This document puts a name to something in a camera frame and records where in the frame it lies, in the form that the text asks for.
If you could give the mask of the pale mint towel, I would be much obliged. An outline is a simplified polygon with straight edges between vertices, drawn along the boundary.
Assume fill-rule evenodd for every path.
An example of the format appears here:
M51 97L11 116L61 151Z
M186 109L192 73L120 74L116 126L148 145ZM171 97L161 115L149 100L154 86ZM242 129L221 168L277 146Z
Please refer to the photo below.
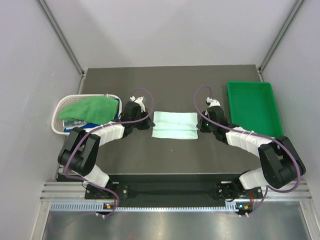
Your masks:
M197 140L198 114L195 112L155 111L152 137L158 139Z

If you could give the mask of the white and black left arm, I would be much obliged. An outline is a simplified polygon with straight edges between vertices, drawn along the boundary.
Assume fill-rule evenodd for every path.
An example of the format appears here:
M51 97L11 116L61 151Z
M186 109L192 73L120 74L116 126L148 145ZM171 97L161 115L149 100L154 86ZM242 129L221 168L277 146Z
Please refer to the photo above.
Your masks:
M127 137L134 129L143 131L155 126L143 103L129 101L118 119L89 130L73 128L58 155L57 162L94 184L97 194L102 198L109 198L114 187L109 175L96 164L99 147Z

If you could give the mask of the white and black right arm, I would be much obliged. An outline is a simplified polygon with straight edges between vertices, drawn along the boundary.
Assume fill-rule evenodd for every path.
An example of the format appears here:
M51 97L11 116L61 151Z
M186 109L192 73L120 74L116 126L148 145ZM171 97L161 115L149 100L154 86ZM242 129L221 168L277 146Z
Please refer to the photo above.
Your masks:
M212 133L219 142L259 158L259 168L245 171L232 181L237 197L245 198L252 189L259 187L269 187L279 192L306 173L306 167L288 137L273 138L228 123L219 105L208 107L200 116L197 124L200 132Z

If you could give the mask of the green plastic bin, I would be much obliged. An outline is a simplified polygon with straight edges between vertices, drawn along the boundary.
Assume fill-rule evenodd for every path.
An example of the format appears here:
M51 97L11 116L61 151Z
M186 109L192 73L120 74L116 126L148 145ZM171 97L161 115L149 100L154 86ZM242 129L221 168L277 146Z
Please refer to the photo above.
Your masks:
M232 123L270 137L284 135L270 83L229 81L227 96Z

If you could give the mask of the white plastic basket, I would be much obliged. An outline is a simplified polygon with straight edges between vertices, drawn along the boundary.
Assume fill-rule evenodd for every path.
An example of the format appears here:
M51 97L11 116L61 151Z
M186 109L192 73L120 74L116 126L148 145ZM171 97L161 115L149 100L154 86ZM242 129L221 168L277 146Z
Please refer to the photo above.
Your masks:
M96 97L96 96L102 96L102 94L74 94L74 95L68 95L68 96L62 98L58 102L58 104L53 112L53 116L52 116L52 120L51 120L51 129L58 135L68 136L70 131L65 131L66 128L64 127L63 120L58 119L58 115L60 114L61 110L69 104L73 104L73 103L78 102L82 99ZM116 115L115 115L115 118L118 119L121 112L122 112L122 108L123 108L121 98L118 97L117 95L108 94L108 93L105 94L104 96L109 97L111 99L115 99L118 101L118 109L117 109Z

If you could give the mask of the left aluminium corner post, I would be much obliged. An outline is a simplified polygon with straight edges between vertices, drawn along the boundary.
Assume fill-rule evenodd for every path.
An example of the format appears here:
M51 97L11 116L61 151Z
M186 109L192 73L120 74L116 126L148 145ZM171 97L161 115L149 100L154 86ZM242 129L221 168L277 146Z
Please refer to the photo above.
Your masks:
M70 44L68 43L67 38L65 37L62 29L60 28L56 18L54 17L49 5L45 0L36 0L35 1L43 14L45 15L46 19L48 20L50 26L52 27L54 33L56 34L59 42L61 43L63 49L65 50L66 54L70 58L72 64L74 65L75 69L79 73L81 77L84 76L85 70L81 67L76 55L74 54L74 51L72 50Z

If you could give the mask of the aluminium corner post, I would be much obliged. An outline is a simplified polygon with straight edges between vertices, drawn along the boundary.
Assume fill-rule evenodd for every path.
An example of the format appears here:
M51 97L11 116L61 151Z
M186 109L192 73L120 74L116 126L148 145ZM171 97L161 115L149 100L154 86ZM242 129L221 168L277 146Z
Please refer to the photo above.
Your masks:
M79 73L81 77L84 76L85 70L81 67L76 55L74 54L74 51L72 50L70 44L68 43L67 38L65 37L62 29L60 28L56 18L54 17L49 5L45 0L36 0L35 1L43 14L45 15L46 19L48 20L50 26L52 27L54 33L56 34L59 42L61 43L63 49L65 50L66 54L70 58L72 64L74 65L75 69Z
M290 29L292 23L294 22L295 18L297 17L299 11L301 10L305 2L306 2L305 0L296 0L294 2L293 7L289 11L288 16L285 18L284 23L282 24L278 34L276 35L269 50L267 51L265 57L263 58L262 63L257 68L257 71L261 76L263 75L263 71L266 69L267 65L269 64L270 60L272 59L279 45L283 41L285 35L287 34L288 30Z

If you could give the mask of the right aluminium corner post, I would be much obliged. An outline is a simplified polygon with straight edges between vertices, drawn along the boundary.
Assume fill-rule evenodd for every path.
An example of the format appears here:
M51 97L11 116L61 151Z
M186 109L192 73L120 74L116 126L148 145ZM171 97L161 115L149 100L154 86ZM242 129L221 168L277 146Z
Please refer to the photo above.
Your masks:
M257 71L261 76L263 75L263 71L266 69L267 65L269 64L270 60L272 59L279 45L283 41L285 35L287 34L288 30L290 29L292 23L294 22L295 18L297 17L299 11L301 10L305 2L306 2L305 0L296 0L294 2L293 7L289 11L288 16L285 18L284 23L282 24L278 34L276 35L269 50L267 51L265 57L263 58L262 63L257 68Z

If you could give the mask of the aluminium frame rail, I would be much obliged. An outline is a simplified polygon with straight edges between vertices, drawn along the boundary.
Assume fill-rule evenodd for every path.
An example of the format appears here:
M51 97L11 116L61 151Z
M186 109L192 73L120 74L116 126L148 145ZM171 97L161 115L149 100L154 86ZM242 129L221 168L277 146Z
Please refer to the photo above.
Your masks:
M87 183L81 182L46 182L40 195L41 201L80 201L85 199ZM268 190L266 201L306 201L312 196L305 181L291 192Z

